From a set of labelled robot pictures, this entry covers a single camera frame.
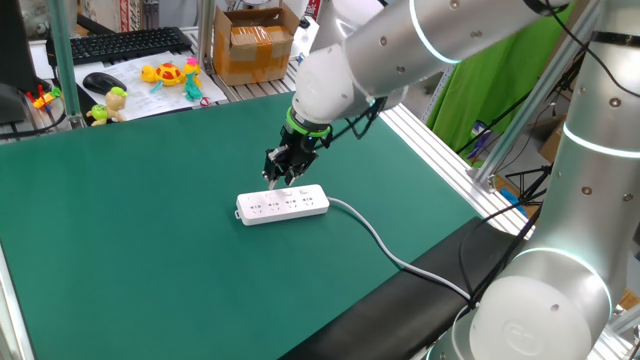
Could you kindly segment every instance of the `white power strip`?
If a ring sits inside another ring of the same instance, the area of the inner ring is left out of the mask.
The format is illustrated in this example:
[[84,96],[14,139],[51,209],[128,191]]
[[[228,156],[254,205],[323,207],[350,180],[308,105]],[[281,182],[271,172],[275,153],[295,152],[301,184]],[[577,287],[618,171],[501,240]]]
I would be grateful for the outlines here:
[[251,226],[324,214],[329,200],[320,185],[238,195],[236,218]]

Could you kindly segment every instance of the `gray cable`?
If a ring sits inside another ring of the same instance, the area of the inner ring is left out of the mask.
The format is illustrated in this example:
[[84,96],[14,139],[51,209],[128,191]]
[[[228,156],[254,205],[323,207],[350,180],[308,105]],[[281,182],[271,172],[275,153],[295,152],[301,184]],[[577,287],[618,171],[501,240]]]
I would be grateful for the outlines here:
[[380,235],[378,235],[378,233],[376,232],[376,230],[373,228],[373,226],[371,226],[371,224],[369,224],[369,222],[367,221],[367,219],[364,218],[364,216],[360,215],[360,213],[354,209],[351,205],[347,204],[346,202],[339,200],[339,199],[334,199],[334,198],[330,198],[327,197],[327,199],[329,200],[329,202],[331,204],[337,204],[342,206],[343,208],[345,208],[346,210],[348,210],[353,216],[355,216],[358,220],[360,220],[362,222],[362,224],[371,232],[371,234],[373,235],[373,237],[375,238],[375,240],[378,242],[378,245],[380,245],[380,248],[382,249],[382,251],[384,251],[384,253],[391,259],[393,260],[396,264],[402,266],[403,268],[405,268],[406,270],[415,273],[416,275],[422,276],[422,277],[426,277],[430,280],[436,281],[446,287],[448,287],[449,289],[457,292],[458,294],[462,295],[462,297],[464,297],[467,300],[471,300],[471,296],[469,296],[469,294],[467,294],[464,290],[462,290],[460,287],[456,286],[454,283],[452,283],[451,281],[444,279],[436,274],[430,273],[428,271],[422,270],[420,268],[417,268],[411,264],[408,264],[400,259],[398,259],[395,255],[393,255],[391,253],[391,251],[389,251],[389,249],[387,249],[387,246],[384,244],[384,242],[382,241],[382,239],[380,238]]

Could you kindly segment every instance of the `green ring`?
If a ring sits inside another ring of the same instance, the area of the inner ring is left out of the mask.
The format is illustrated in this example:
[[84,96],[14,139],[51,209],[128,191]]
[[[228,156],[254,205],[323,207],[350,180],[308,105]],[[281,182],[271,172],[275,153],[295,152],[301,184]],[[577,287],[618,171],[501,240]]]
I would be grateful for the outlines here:
[[300,126],[295,120],[293,120],[293,115],[291,115],[291,108],[289,108],[289,110],[287,110],[287,123],[291,126],[291,128],[293,128],[293,130],[299,132],[302,135],[305,136],[311,136],[311,137],[323,137],[325,135],[327,135],[329,133],[329,131],[331,131],[331,127],[327,126],[326,129],[319,131],[319,132],[310,132],[309,130],[306,130],[305,128],[303,128],[302,126]]

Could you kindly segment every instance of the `red object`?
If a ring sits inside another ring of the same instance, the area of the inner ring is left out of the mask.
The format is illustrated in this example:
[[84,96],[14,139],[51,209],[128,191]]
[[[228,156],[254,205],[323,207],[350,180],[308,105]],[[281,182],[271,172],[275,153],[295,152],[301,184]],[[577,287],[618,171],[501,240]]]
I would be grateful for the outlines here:
[[304,12],[304,14],[307,16],[311,16],[313,20],[318,20],[318,13],[320,12],[320,3],[321,3],[321,0],[309,0],[309,5],[307,5],[307,10]]
[[40,97],[42,98],[42,101],[44,102],[44,90],[42,89],[42,85],[38,85],[38,92],[40,93]]
[[200,100],[200,106],[202,106],[202,107],[208,107],[208,106],[211,106],[211,101],[209,101],[209,98],[208,98],[208,97],[203,97],[203,98]]
[[120,0],[120,32],[131,30],[129,27],[129,0]]

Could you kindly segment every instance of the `brown cardboard box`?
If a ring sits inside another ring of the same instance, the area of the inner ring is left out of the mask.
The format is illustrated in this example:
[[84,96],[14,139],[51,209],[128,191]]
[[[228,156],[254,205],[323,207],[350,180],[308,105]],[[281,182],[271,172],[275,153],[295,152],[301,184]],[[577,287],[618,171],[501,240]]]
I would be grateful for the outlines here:
[[223,12],[218,8],[213,67],[229,86],[282,79],[300,19],[281,8]]
[[553,130],[547,142],[544,143],[542,149],[540,149],[540,155],[547,159],[548,162],[553,163],[556,161],[556,154],[558,153],[558,147],[560,146],[560,140],[562,139],[562,129],[564,123],[567,121],[567,115],[564,115],[560,124]]

